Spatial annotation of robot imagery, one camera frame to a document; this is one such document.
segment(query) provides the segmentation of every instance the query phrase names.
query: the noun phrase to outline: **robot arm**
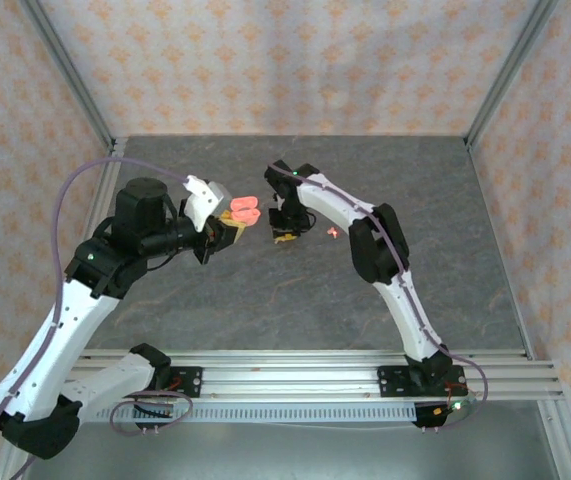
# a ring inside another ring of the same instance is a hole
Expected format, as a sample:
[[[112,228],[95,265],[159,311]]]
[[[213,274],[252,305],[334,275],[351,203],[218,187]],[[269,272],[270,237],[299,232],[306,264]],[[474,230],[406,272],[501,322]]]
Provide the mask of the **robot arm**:
[[[354,267],[361,278],[376,288],[389,308],[401,334],[407,361],[414,367],[416,383],[429,384],[441,378],[452,360],[434,345],[434,342],[441,344],[441,339],[427,320],[414,289],[409,270],[409,247],[394,209],[387,204],[377,207],[351,196],[311,165],[292,172],[279,160],[274,167],[265,172],[278,202],[278,208],[269,211],[274,237],[294,239],[308,231],[311,225],[307,208],[329,218],[348,233]],[[365,212],[377,218],[385,229],[403,271],[399,272],[398,262],[383,239],[375,237],[375,226]]]
[[[49,347],[12,395],[11,387],[26,372],[53,325],[53,308],[21,359],[0,382],[0,405],[11,397],[1,414],[0,430],[12,444],[40,458],[51,458],[98,409],[135,391],[168,386],[169,358],[146,344],[89,378],[69,383],[65,379],[101,322],[149,271],[150,259],[171,259],[192,250],[205,264],[242,233],[238,224],[215,216],[229,203],[221,186],[191,176],[185,186],[192,194],[177,210],[162,182],[151,178],[130,181],[116,196],[114,216],[78,246],[65,270],[61,317]]]

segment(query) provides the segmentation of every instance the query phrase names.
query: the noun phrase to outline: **patterned wallpaper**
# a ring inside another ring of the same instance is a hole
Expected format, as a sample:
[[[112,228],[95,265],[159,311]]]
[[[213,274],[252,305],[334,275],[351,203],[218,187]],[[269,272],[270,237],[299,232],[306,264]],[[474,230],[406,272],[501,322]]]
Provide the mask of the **patterned wallpaper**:
[[[571,0],[561,1],[476,152],[536,350],[571,403]]]
[[[58,188],[104,149],[16,0],[0,0],[0,380],[51,307],[49,220]],[[78,241],[96,175],[70,191],[63,258]]]
[[[463,135],[535,0],[44,0],[115,136]]]

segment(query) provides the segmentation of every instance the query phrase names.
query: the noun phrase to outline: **black plastic joint cover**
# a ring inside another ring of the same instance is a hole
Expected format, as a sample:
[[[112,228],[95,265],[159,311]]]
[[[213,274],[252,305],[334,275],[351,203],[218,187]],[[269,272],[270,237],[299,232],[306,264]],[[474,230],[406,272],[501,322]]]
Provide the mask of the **black plastic joint cover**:
[[[295,175],[297,177],[307,178],[315,173],[320,173],[319,169],[310,165],[309,163],[301,165],[297,170],[292,170],[289,168],[289,165],[287,165],[283,160],[277,160],[273,165],[292,174],[296,172]],[[302,180],[283,175],[271,167],[267,167],[267,170],[265,171],[265,180],[267,180],[267,183],[270,184],[270,186],[276,191],[276,193],[278,193],[281,198],[286,198],[288,194],[291,194],[291,188],[286,188],[285,185],[297,187],[303,183]]]
[[[447,350],[445,344],[441,344],[441,347]],[[405,359],[410,367],[410,375],[413,377],[412,380],[422,385],[439,382],[454,364],[452,358],[440,350],[431,357],[424,358],[421,362],[408,356],[405,356]]]
[[[20,414],[9,416],[3,412],[0,431],[12,445],[48,460],[63,451],[76,435],[81,407],[81,402],[71,402],[59,395],[56,407],[47,418],[25,422]]]
[[[409,268],[409,247],[394,209],[384,203],[372,210],[390,237],[405,268]],[[375,238],[375,225],[369,218],[355,220],[348,229],[352,263],[360,277],[368,283],[389,285],[399,272],[394,256],[383,238]]]
[[[136,345],[130,349],[130,353],[140,355],[154,368],[152,381],[147,387],[149,390],[162,390],[169,385],[171,358],[147,343]]]

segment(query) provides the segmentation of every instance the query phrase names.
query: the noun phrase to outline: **orange object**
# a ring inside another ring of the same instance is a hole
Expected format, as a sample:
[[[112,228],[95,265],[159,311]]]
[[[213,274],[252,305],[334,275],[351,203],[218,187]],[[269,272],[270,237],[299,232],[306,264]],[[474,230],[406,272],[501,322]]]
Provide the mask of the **orange object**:
[[[243,210],[244,208],[256,208],[258,207],[258,198],[256,197],[239,197],[232,199],[230,203],[230,208],[232,212],[237,212]]]
[[[261,212],[255,208],[249,208],[245,210],[238,210],[232,212],[232,220],[235,222],[242,222],[248,227],[256,224],[258,222],[258,217],[261,216]]]

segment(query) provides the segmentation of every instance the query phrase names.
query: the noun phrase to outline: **gray stone surface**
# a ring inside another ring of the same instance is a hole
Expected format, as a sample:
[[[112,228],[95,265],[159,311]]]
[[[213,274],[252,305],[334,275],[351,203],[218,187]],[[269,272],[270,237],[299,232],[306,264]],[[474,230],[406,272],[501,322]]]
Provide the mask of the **gray stone surface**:
[[[452,349],[521,348],[509,289],[478,182],[459,138],[134,137],[126,156],[256,195],[263,216],[201,266],[191,253],[150,273],[90,342],[172,349],[395,349],[383,300],[351,265],[346,235],[319,216],[302,238],[275,245],[263,180],[269,162],[311,163],[368,202],[390,203],[410,245],[414,282]],[[149,171],[124,165],[117,189]],[[187,196],[166,179],[175,203]]]

